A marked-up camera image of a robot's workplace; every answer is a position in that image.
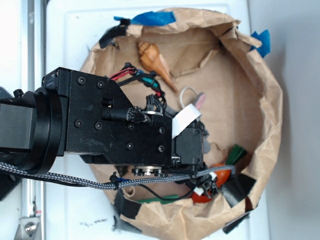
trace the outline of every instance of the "red wire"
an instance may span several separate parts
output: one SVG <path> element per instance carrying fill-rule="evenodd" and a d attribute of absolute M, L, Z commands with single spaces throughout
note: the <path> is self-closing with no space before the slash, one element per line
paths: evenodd
<path fill-rule="evenodd" d="M 112 77 L 111 79 L 116 81 L 116 80 L 124 77 L 125 75 L 133 74 L 133 73 L 135 73 L 135 72 L 134 71 L 125 71 L 125 72 L 120 73 L 118 76 Z"/>
<path fill-rule="evenodd" d="M 134 70 L 134 68 L 128 67 L 128 68 L 126 68 L 126 69 L 123 69 L 123 70 L 121 70 L 121 71 L 119 71 L 119 72 L 111 75 L 109 78 L 110 78 L 110 79 L 113 79 L 115 76 L 117 76 L 117 75 L 119 75 L 119 74 L 121 74 L 121 73 L 124 73 L 124 72 L 126 72 L 126 71 L 133 71 L 133 70 Z"/>

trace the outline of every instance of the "gray braided cable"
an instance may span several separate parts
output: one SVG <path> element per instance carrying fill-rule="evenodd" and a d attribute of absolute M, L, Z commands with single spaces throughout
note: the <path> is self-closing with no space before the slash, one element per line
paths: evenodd
<path fill-rule="evenodd" d="M 45 175 L 30 175 L 30 174 L 28 174 L 27 171 L 25 171 L 23 169 L 17 169 L 15 166 L 8 164 L 8 163 L 5 163 L 5 162 L 0 162 L 0 170 L 6 172 L 8 174 L 11 173 L 11 174 L 20 175 L 22 177 L 37 178 L 40 181 L 41 180 L 62 181 L 62 182 L 78 184 L 78 185 L 81 185 L 84 187 L 90 187 L 90 188 L 94 188 L 94 189 L 114 190 L 117 187 L 113 182 L 98 183 L 95 181 L 90 181 L 90 180 L 86 180 L 86 179 L 79 178 L 79 177 L 68 176 L 68 175 L 52 173 L 52 172 L 48 172 Z M 196 176 L 201 177 L 201 176 L 209 174 L 210 172 L 216 172 L 216 171 L 221 171 L 221 170 L 231 170 L 232 175 L 234 175 L 236 172 L 235 166 L 227 165 L 227 166 L 212 167 L 212 168 L 209 168 L 206 170 L 199 171 L 196 174 Z M 126 188 L 129 186 L 136 186 L 136 185 L 140 185 L 140 184 L 169 183 L 169 182 L 187 180 L 190 178 L 191 178 L 190 175 L 184 174 L 184 175 L 173 175 L 173 176 L 168 176 L 168 177 L 152 177 L 152 178 L 141 178 L 141 179 L 135 179 L 135 180 L 125 180 L 125 181 L 118 183 L 118 188 L 121 189 L 121 188 Z"/>

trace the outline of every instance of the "orange object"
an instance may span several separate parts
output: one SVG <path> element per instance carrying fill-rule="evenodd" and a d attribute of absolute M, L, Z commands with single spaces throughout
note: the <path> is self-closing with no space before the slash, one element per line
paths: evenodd
<path fill-rule="evenodd" d="M 168 63 L 161 55 L 157 45 L 139 41 L 138 47 L 142 66 L 148 71 L 155 71 L 175 93 L 178 93 L 178 89 L 170 77 Z"/>
<path fill-rule="evenodd" d="M 225 163 L 218 163 L 218 164 L 213 165 L 212 168 L 221 167 L 221 166 L 225 166 L 225 165 L 226 165 Z M 216 174 L 215 184 L 218 188 L 220 188 L 221 185 L 223 185 L 229 179 L 230 174 L 231 174 L 231 170 L 219 170 L 219 171 L 215 171 L 214 173 Z M 194 204 L 205 204 L 205 203 L 208 203 L 212 200 L 212 198 L 208 198 L 206 195 L 199 196 L 195 192 L 192 194 L 191 198 L 192 198 Z"/>
<path fill-rule="evenodd" d="M 213 165 L 212 167 L 221 167 L 225 165 L 226 165 L 225 163 L 218 163 Z M 220 170 L 220 171 L 215 171 L 214 173 L 216 174 L 215 184 L 219 189 L 221 185 L 224 184 L 229 179 L 231 170 Z"/>
<path fill-rule="evenodd" d="M 195 192 L 192 194 L 191 198 L 194 204 L 205 204 L 212 200 L 212 198 L 208 198 L 206 195 L 199 196 Z"/>

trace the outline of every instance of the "wooden seashell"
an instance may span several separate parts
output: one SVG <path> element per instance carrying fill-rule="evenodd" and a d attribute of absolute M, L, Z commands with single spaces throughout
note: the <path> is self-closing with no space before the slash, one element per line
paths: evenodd
<path fill-rule="evenodd" d="M 146 41 L 139 41 L 138 48 L 142 66 L 148 71 L 155 71 L 175 93 L 178 93 L 178 89 L 170 77 L 169 66 L 161 55 L 157 45 Z"/>

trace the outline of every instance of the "screw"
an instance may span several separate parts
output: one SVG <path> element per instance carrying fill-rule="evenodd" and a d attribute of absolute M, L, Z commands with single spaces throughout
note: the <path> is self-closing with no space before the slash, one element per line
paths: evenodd
<path fill-rule="evenodd" d="M 198 129 L 195 129 L 193 131 L 193 134 L 196 135 L 196 136 L 200 136 L 200 131 Z"/>
<path fill-rule="evenodd" d="M 165 147 L 162 146 L 162 145 L 160 145 L 160 146 L 158 147 L 158 151 L 159 151 L 160 153 L 163 153 L 163 152 L 165 151 Z"/>
<path fill-rule="evenodd" d="M 135 129 L 135 125 L 134 125 L 132 122 L 130 122 L 130 123 L 128 124 L 128 129 L 129 129 L 129 130 Z"/>
<path fill-rule="evenodd" d="M 36 231 L 37 226 L 33 222 L 28 222 L 24 226 L 25 232 L 29 235 L 29 237 Z"/>
<path fill-rule="evenodd" d="M 129 149 L 129 150 L 132 150 L 134 148 L 134 144 L 132 142 L 129 142 L 127 145 L 126 145 L 126 148 Z"/>
<path fill-rule="evenodd" d="M 82 122 L 80 119 L 78 119 L 78 120 L 75 121 L 75 123 L 74 123 L 74 125 L 75 125 L 77 128 L 81 128 L 81 127 L 82 127 L 82 124 L 83 124 L 83 122 Z"/>
<path fill-rule="evenodd" d="M 159 133 L 164 134 L 165 133 L 165 128 L 164 127 L 160 127 L 159 128 Z"/>
<path fill-rule="evenodd" d="M 85 79 L 83 76 L 81 76 L 81 77 L 79 77 L 79 78 L 76 80 L 76 82 L 77 82 L 79 85 L 84 85 L 84 84 L 86 83 L 86 79 Z"/>
<path fill-rule="evenodd" d="M 199 156 L 194 156 L 193 157 L 193 161 L 196 163 L 196 164 L 199 164 L 201 162 L 201 158 Z"/>
<path fill-rule="evenodd" d="M 97 129 L 97 130 L 101 130 L 102 129 L 102 123 L 99 122 L 99 121 L 96 122 L 95 125 L 94 125 L 94 128 Z"/>
<path fill-rule="evenodd" d="M 103 89 L 105 87 L 105 83 L 103 81 L 99 81 L 97 84 L 96 84 L 96 87 L 98 89 Z"/>

